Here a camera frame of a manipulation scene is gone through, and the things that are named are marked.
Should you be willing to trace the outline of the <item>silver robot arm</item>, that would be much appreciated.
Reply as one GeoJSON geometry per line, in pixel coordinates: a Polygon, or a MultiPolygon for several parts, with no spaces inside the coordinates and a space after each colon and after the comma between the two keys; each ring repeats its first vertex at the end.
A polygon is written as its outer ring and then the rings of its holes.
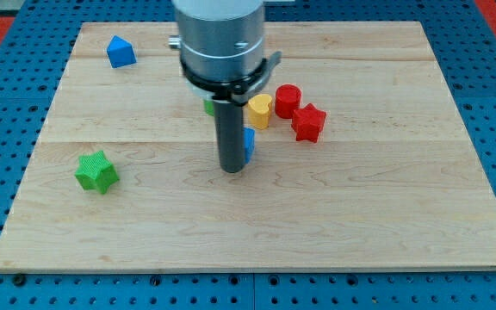
{"type": "Polygon", "coordinates": [[[173,0],[183,75],[195,87],[244,94],[264,71],[263,0],[173,0]]]}

